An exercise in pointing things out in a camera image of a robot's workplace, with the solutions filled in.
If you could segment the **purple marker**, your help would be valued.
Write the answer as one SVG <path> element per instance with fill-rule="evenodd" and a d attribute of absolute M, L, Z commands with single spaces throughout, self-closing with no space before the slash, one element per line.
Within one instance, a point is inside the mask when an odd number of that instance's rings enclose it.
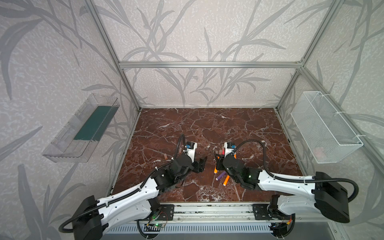
<path fill-rule="evenodd" d="M 220 175 L 218 175 L 216 177 L 216 180 L 219 181 L 221 178 L 223 178 L 227 173 L 226 172 L 222 172 Z"/>

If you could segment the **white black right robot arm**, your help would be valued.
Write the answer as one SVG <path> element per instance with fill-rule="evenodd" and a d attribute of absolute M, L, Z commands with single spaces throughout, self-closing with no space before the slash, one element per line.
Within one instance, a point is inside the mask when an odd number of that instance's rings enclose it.
<path fill-rule="evenodd" d="M 317 180 L 327 174 L 315 176 L 285 176 L 268 174 L 267 171 L 248 168 L 233 154 L 216 155 L 216 169 L 227 175 L 242 188 L 252 191 L 274 191 L 269 205 L 272 216 L 320 213 L 334 222 L 349 223 L 349 200 L 347 190 L 337 182 Z"/>

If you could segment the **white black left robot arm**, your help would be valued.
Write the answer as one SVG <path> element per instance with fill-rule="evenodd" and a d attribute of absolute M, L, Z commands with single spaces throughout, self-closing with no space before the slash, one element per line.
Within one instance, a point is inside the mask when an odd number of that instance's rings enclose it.
<path fill-rule="evenodd" d="M 72 216 L 71 233 L 76 240 L 99 240 L 115 227 L 153 216 L 161 208 L 157 197 L 174 189 L 189 173 L 203 172 L 206 161 L 194 162 L 182 154 L 134 187 L 109 197 L 85 198 Z"/>

